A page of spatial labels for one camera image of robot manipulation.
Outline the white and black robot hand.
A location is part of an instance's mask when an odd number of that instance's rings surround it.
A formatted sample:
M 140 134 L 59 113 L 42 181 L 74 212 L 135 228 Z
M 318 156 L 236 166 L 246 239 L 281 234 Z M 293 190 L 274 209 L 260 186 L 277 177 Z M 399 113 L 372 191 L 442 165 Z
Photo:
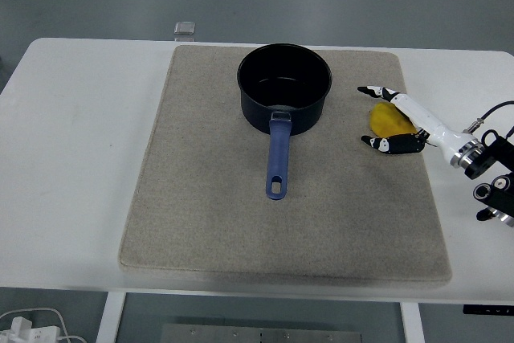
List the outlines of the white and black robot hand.
M 438 147 L 442 152 L 443 159 L 454 167 L 465 158 L 467 153 L 480 147 L 478 140 L 473 135 L 450 129 L 407 94 L 379 86 L 358 87 L 357 90 L 373 98 L 382 98 L 392 103 L 417 130 L 427 135 L 426 140 Z

